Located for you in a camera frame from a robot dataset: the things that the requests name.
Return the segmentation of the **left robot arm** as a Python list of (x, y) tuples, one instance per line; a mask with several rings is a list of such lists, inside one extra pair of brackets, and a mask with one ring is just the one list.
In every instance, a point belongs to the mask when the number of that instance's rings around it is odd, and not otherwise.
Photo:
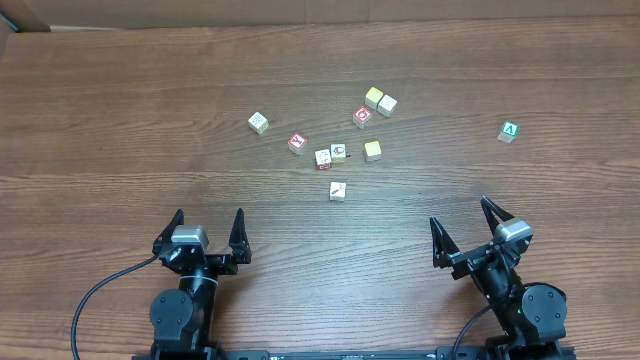
[(227, 254), (209, 254), (209, 240), (200, 225), (186, 225), (178, 210), (153, 243), (152, 253), (179, 275), (176, 288), (161, 292), (150, 306), (154, 340), (152, 359), (225, 359), (219, 343), (210, 339), (218, 278), (238, 273), (251, 262), (244, 211), (236, 212)]

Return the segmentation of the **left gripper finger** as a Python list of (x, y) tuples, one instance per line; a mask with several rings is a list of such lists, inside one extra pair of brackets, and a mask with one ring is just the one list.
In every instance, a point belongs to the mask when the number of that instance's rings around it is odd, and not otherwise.
[(251, 263), (252, 251), (246, 233), (245, 216), (242, 208), (239, 208), (236, 212), (228, 245), (232, 249), (231, 257), (235, 263)]
[(164, 228), (164, 230), (160, 233), (160, 235), (154, 240), (152, 253), (154, 255), (159, 255), (162, 248), (171, 242), (171, 236), (173, 235), (176, 228), (180, 225), (184, 224), (184, 212), (182, 209), (178, 209), (169, 222), (169, 224)]

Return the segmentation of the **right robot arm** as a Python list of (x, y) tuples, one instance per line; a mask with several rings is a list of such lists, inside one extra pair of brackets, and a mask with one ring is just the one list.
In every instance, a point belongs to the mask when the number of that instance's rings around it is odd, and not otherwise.
[[(524, 220), (481, 199), (481, 207), (492, 239), (463, 252), (435, 217), (429, 219), (433, 245), (433, 266), (450, 268), (455, 280), (471, 277), (487, 300), (487, 306), (460, 330), (453, 345), (435, 350), (437, 359), (574, 359), (572, 347), (562, 347), (568, 313), (564, 291), (545, 282), (524, 283), (516, 272), (528, 249), (532, 227)], [(489, 337), (482, 346), (464, 348), (462, 341), (471, 327), (493, 312), (503, 334)]]

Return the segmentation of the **red picture wooden block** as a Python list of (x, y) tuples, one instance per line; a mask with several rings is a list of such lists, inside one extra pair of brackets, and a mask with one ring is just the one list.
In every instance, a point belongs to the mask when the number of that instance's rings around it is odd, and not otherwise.
[(317, 150), (314, 155), (316, 168), (318, 170), (330, 169), (333, 167), (333, 161), (329, 149)]

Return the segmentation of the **hammer picture wooden block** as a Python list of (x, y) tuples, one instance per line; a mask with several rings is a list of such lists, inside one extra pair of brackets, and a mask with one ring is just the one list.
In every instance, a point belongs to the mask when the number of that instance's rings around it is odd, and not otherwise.
[(331, 201), (344, 202), (346, 197), (346, 184), (342, 182), (331, 182), (329, 189), (329, 199)]

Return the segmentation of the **brown animal wooden block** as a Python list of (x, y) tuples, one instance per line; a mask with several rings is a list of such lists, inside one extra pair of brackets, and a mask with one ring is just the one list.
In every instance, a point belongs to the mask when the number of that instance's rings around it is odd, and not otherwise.
[(330, 146), (330, 155), (333, 163), (345, 163), (347, 158), (345, 144), (332, 144)]

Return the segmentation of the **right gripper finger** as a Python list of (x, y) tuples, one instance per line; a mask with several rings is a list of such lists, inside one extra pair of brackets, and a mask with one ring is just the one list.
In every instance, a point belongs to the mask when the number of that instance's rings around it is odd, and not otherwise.
[(500, 222), (509, 221), (514, 218), (511, 213), (496, 205), (487, 196), (482, 197), (480, 204), (492, 235), (495, 234)]
[(433, 266), (454, 268), (460, 250), (436, 217), (429, 219), (433, 245)]

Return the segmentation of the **dotted pattern wooden block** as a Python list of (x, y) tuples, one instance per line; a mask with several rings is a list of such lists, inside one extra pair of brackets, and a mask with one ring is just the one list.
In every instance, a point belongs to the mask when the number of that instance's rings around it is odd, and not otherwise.
[(255, 112), (249, 119), (248, 124), (257, 134), (262, 134), (268, 127), (268, 119), (260, 112)]

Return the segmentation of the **red Y wooden block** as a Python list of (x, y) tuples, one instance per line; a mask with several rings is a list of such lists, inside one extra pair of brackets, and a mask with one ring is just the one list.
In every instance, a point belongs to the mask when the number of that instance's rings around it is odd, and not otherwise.
[(292, 134), (287, 142), (289, 150), (296, 155), (302, 155), (304, 153), (307, 143), (307, 137), (298, 132)]

